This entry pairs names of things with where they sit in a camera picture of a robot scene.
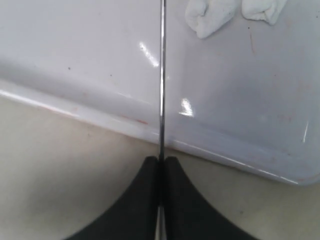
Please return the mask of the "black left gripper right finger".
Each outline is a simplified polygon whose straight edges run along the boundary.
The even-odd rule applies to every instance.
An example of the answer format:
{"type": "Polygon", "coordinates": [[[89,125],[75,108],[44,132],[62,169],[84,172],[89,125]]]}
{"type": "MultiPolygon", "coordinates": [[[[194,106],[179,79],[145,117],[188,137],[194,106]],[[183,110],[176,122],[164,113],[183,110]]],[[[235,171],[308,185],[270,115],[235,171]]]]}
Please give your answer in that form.
{"type": "Polygon", "coordinates": [[[162,164],[162,205],[168,240],[254,240],[200,194],[177,157],[162,164]]]}

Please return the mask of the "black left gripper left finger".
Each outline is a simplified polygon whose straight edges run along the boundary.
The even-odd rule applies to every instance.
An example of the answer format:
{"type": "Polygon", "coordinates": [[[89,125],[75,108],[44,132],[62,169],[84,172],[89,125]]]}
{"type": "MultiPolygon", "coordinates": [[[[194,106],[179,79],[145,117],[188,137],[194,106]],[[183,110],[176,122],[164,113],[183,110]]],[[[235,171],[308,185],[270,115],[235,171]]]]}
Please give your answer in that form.
{"type": "Polygon", "coordinates": [[[69,240],[153,240],[159,192],[158,160],[148,156],[120,198],[69,240]]]}

